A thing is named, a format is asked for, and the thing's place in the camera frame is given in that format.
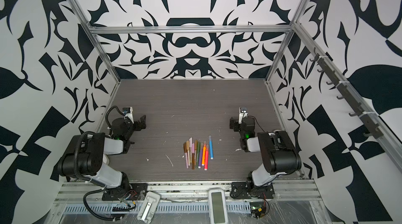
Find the red pink marker pen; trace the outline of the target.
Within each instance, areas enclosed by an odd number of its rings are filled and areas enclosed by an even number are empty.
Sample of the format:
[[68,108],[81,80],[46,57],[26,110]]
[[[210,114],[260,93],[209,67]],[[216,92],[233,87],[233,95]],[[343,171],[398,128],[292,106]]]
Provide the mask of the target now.
[[208,160],[209,160],[209,145],[206,146],[205,159],[204,159],[204,170],[208,170]]

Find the orange marker pen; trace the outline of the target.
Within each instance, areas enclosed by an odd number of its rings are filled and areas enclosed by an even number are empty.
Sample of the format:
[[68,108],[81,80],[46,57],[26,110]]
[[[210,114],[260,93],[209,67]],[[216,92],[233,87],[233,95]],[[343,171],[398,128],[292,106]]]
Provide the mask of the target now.
[[207,143],[206,143],[206,141],[204,141],[204,143],[203,143],[203,152],[202,152],[202,167],[205,165],[205,155],[206,155],[206,146],[207,146]]

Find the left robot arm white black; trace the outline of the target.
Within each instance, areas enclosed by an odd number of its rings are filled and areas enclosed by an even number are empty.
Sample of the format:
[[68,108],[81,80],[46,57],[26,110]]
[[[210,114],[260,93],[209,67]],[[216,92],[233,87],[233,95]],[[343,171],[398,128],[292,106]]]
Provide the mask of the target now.
[[106,189],[128,191],[130,185],[127,175],[111,168],[105,156],[126,154],[134,132],[146,129],[146,116],[134,121],[125,115],[112,122],[105,119],[109,134],[86,132],[72,137],[67,150],[56,165],[57,172],[66,178],[76,178]]

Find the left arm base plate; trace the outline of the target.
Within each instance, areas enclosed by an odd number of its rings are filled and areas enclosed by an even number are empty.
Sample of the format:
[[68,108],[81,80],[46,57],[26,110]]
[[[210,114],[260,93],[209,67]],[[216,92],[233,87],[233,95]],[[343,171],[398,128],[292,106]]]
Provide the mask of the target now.
[[146,194],[148,189],[147,183],[131,183],[127,189],[122,187],[107,188],[102,195],[103,201],[119,201],[125,199],[127,201],[136,201],[141,195]]

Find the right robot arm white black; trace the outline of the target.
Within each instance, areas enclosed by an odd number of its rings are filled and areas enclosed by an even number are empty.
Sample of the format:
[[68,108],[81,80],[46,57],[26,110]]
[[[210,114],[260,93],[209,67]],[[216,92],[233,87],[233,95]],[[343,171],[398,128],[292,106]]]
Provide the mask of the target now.
[[270,185],[283,175],[290,175],[301,169],[301,158],[286,131],[255,132],[257,120],[254,117],[229,120],[229,128],[240,134],[241,150],[259,152],[262,164],[250,172],[247,187],[251,191]]

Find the blue marker pen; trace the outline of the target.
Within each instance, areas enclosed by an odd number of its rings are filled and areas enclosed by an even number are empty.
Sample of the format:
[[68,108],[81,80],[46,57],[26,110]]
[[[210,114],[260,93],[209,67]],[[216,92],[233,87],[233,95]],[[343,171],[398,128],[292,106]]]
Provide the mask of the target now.
[[211,135],[208,136],[208,140],[209,140],[209,156],[210,156],[210,159],[213,160],[214,159],[213,140],[212,140]]

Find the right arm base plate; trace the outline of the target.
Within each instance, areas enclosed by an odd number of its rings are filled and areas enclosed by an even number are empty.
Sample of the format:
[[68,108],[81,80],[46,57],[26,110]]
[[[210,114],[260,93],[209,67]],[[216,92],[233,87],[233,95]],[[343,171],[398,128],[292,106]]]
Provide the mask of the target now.
[[252,182],[232,182],[230,197],[236,200],[246,199],[267,199],[274,198],[274,188],[272,185],[255,186]]

